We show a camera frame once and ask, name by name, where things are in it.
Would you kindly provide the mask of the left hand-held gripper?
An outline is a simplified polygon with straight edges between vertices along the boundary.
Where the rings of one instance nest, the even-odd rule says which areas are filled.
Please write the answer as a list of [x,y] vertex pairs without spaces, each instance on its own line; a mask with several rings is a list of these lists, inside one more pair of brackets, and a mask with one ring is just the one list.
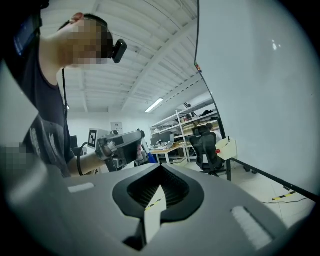
[[109,172],[120,171],[125,165],[138,159],[138,147],[145,138],[145,133],[136,130],[118,135],[117,146],[113,141],[114,136],[111,131],[90,128],[87,140],[87,146],[105,162]]

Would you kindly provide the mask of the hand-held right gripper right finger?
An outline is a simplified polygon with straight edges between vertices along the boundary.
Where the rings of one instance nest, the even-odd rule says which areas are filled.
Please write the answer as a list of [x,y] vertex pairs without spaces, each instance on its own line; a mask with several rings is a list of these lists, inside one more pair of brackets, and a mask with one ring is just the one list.
[[197,181],[204,200],[188,219],[164,223],[147,245],[149,256],[255,256],[287,228],[267,206],[223,178],[184,167],[175,169]]

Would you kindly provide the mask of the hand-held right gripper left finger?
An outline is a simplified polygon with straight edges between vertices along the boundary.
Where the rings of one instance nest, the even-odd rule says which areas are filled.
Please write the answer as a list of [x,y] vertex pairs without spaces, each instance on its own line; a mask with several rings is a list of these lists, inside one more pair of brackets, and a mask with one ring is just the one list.
[[159,256],[162,238],[146,243],[142,219],[126,217],[113,200],[114,184],[149,173],[156,164],[107,178],[105,192],[88,176],[63,178],[53,166],[7,166],[7,206],[27,237],[55,256]]

